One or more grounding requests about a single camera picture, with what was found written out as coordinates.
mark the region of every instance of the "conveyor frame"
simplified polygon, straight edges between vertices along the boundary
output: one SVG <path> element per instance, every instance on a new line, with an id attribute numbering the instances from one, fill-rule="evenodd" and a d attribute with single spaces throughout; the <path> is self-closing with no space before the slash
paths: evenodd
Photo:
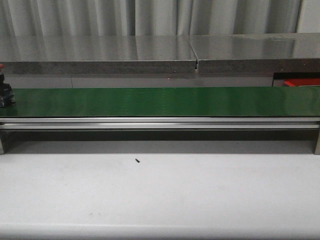
<path id="1" fill-rule="evenodd" d="M 30 117 L 1 118 L 0 131 L 320 130 L 320 117 Z M 3 140 L 0 152 L 5 153 Z M 314 150 L 320 155 L 320 135 Z"/>

